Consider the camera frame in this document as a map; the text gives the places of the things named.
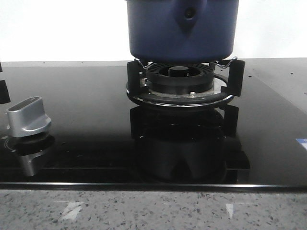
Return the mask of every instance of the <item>granite countertop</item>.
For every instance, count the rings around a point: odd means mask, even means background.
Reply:
[[[0,229],[303,230],[307,194],[0,191]]]

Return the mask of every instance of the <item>gas stove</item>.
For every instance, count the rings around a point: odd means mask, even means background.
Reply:
[[[145,64],[150,76],[137,60],[133,75],[121,62],[4,66],[11,102],[0,106],[0,187],[306,190],[307,115],[236,62]],[[161,86],[159,74],[212,81]],[[50,128],[13,138],[6,110],[30,97],[42,98]]]

